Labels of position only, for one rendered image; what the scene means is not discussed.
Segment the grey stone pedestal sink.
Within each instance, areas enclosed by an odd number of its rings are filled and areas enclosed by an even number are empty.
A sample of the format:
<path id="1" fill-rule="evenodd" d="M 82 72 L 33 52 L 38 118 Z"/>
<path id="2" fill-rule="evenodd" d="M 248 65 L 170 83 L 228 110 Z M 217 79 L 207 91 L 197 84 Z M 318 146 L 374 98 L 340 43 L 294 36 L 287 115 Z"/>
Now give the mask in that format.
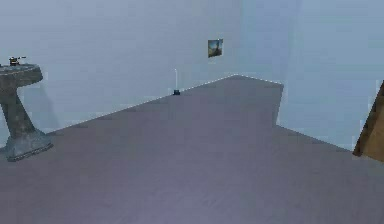
<path id="1" fill-rule="evenodd" d="M 33 125 L 17 93 L 18 88 L 42 79 L 37 64 L 0 66 L 0 107 L 10 134 L 3 152 L 9 162 L 20 161 L 53 146 L 50 137 Z"/>

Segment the brown wooden door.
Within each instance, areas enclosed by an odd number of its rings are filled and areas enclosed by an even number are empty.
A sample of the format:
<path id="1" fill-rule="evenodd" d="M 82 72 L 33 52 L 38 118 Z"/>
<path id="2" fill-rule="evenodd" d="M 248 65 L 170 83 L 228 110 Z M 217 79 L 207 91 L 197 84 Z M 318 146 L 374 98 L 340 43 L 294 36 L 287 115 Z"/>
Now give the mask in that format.
<path id="1" fill-rule="evenodd" d="M 381 82 L 353 154 L 358 157 L 367 156 L 384 163 L 384 80 Z"/>

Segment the small framed wall picture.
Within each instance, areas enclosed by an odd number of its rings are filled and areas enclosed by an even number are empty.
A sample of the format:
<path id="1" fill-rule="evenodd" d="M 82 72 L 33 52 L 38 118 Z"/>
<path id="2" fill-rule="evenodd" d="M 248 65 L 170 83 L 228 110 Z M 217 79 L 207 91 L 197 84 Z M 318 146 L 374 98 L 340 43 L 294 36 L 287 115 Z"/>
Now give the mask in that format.
<path id="1" fill-rule="evenodd" d="M 223 53 L 223 40 L 215 39 L 208 41 L 208 57 L 221 56 Z"/>

